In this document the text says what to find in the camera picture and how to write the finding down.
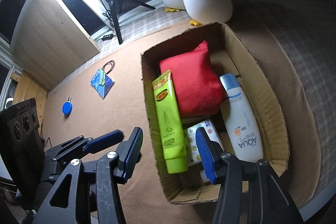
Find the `cardboard box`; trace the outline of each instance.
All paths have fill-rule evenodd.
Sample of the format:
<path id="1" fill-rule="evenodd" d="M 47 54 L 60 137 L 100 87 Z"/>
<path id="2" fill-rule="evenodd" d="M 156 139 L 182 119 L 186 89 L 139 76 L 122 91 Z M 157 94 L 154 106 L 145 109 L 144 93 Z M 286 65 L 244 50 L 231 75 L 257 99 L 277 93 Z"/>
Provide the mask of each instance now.
<path id="1" fill-rule="evenodd" d="M 220 185 L 204 185 L 201 164 L 181 174 L 168 174 L 163 158 L 161 137 L 153 96 L 152 81 L 160 74 L 162 59 L 193 50 L 203 40 L 208 42 L 211 63 L 218 76 L 233 73 L 249 99 L 258 122 L 264 158 L 280 176 L 287 169 L 289 145 L 283 113 L 267 78 L 248 50 L 225 24 L 211 24 L 188 30 L 148 49 L 142 56 L 142 73 L 150 135 L 157 171 L 165 197 L 173 204 L 214 201 Z M 221 114 L 211 117 L 226 151 L 234 153 Z"/>

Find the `bottle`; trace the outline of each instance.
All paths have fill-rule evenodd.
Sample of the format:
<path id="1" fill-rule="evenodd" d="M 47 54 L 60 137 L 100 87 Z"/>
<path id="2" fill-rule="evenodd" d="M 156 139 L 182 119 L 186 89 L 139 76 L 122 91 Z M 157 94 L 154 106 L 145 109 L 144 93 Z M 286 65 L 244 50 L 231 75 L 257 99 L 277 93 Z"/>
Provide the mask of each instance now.
<path id="1" fill-rule="evenodd" d="M 188 171 L 184 132 L 170 70 L 155 79 L 152 85 L 167 172 Z"/>
<path id="2" fill-rule="evenodd" d="M 236 157 L 257 162 L 263 158 L 263 145 L 252 108 L 235 75 L 229 73 L 219 79 L 227 92 L 220 110 Z"/>

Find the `silver bolt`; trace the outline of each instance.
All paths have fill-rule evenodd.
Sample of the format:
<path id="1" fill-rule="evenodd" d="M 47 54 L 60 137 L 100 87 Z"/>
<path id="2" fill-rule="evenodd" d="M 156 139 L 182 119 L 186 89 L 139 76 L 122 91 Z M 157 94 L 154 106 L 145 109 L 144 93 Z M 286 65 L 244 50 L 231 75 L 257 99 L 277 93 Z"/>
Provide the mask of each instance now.
<path id="1" fill-rule="evenodd" d="M 117 153 L 114 152 L 114 151 L 111 151 L 111 152 L 108 152 L 108 153 L 107 153 L 107 157 L 108 157 L 109 159 L 113 159 L 113 158 L 115 158 L 116 156 L 117 156 Z"/>
<path id="2" fill-rule="evenodd" d="M 81 161 L 79 159 L 73 159 L 70 163 L 72 166 L 76 166 L 80 163 Z"/>
<path id="3" fill-rule="evenodd" d="M 224 159 L 228 159 L 228 158 L 230 158 L 232 155 L 230 154 L 230 153 L 228 153 L 228 152 L 225 152 L 225 153 L 222 153 L 221 154 L 221 157 L 222 158 L 224 158 Z"/>
<path id="4" fill-rule="evenodd" d="M 267 166 L 267 165 L 268 165 L 268 162 L 267 162 L 266 160 L 260 160 L 260 161 L 259 161 L 259 164 L 260 164 L 261 166 Z"/>

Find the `red fabric bag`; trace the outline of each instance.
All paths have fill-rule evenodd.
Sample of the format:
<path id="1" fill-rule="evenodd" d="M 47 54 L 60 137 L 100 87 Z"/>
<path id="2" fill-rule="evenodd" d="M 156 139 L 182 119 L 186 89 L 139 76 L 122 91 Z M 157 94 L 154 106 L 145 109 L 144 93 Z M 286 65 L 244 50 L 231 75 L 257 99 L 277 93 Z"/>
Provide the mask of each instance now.
<path id="1" fill-rule="evenodd" d="M 214 115 L 225 97 L 224 88 L 211 69 L 208 43 L 191 52 L 160 61 L 161 73 L 170 69 L 181 118 Z"/>

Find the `penguin foot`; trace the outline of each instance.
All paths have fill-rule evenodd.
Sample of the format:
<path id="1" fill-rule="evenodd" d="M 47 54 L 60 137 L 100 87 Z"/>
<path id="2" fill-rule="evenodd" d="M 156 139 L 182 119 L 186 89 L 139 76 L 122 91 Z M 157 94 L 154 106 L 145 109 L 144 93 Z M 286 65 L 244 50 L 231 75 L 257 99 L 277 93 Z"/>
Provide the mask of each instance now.
<path id="1" fill-rule="evenodd" d="M 202 26 L 202 23 L 199 23 L 198 21 L 193 19 L 189 22 L 189 24 L 192 26 Z"/>
<path id="2" fill-rule="evenodd" d="M 169 13 L 169 12 L 173 13 L 173 12 L 180 12 L 181 10 L 167 7 L 165 11 L 166 13 Z"/>

